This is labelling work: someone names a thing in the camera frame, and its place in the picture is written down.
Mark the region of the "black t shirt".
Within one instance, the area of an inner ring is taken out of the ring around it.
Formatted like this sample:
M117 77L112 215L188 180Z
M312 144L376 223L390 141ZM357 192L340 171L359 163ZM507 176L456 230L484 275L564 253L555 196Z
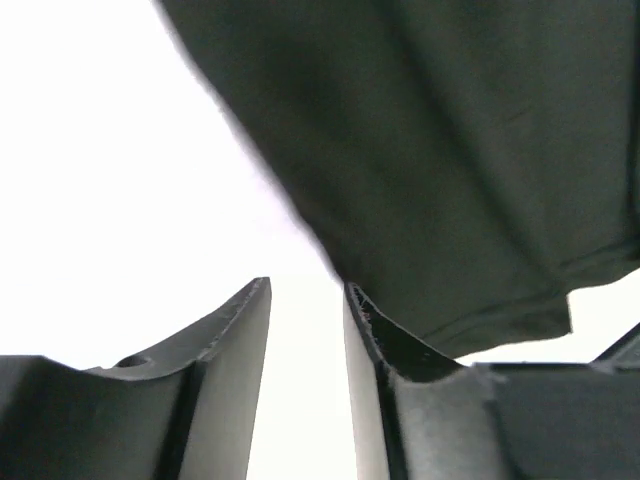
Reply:
M639 266L635 1L164 1L338 276L451 357Z

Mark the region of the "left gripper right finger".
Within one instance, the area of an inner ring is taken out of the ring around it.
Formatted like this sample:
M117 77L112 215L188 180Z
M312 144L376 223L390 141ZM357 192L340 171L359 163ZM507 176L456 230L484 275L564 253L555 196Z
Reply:
M594 361L464 366L344 289L361 479L635 479L639 332Z

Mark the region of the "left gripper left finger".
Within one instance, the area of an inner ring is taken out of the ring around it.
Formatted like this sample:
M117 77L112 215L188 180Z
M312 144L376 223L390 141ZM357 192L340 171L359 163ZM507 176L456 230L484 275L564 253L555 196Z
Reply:
M109 369L1 360L1 475L28 480L241 480L266 351L271 284Z

